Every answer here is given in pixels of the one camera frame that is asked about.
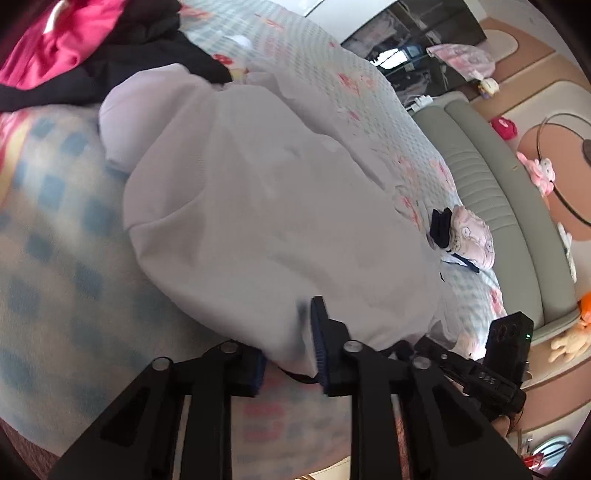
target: pink plush toy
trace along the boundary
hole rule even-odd
[[[556,173],[552,168],[552,162],[545,158],[542,161],[528,160],[528,158],[521,152],[517,152],[517,158],[530,174],[531,181],[538,187],[542,197],[547,197],[554,190],[554,181],[556,180]]]

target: red plush toy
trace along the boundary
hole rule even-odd
[[[506,142],[513,140],[517,136],[517,126],[508,118],[502,116],[493,118],[491,120],[491,125]]]

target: checkered blanket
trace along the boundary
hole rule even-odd
[[[399,205],[417,228],[459,204],[439,153],[369,63],[317,25],[267,1],[191,0],[191,41],[236,78],[256,56],[315,85],[407,179]],[[107,168],[93,108],[0,118],[0,417],[62,454],[155,356],[182,361],[221,338],[180,312],[139,270],[121,225],[125,176]],[[502,309],[492,272],[441,264],[459,300],[467,352],[482,352]],[[238,479],[293,479],[349,452],[349,403],[273,366],[256,399],[236,399]]]

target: silver bolt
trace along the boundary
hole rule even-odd
[[[348,342],[345,342],[343,348],[346,352],[357,353],[363,349],[363,344],[358,342],[357,340],[349,340]]]
[[[431,366],[431,361],[424,356],[416,356],[413,358],[413,366],[419,370],[426,370]]]
[[[170,360],[165,356],[159,356],[152,362],[152,368],[158,372],[167,370],[170,367]]]
[[[220,350],[224,353],[236,353],[238,345],[234,342],[225,342],[220,347]]]

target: mattress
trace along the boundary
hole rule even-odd
[[[262,57],[323,92],[388,168],[395,207],[426,234],[430,212],[461,203],[444,160],[389,83],[320,27],[268,1],[188,1],[182,29],[240,80]],[[182,314],[139,270],[122,230],[126,177],[107,168],[96,108],[4,116],[0,172],[0,417],[61,455],[156,356],[199,356],[222,339]],[[444,262],[465,355],[483,355],[502,315],[493,271]],[[347,398],[270,366],[256,399],[232,403],[236,479],[293,479],[350,450]]]

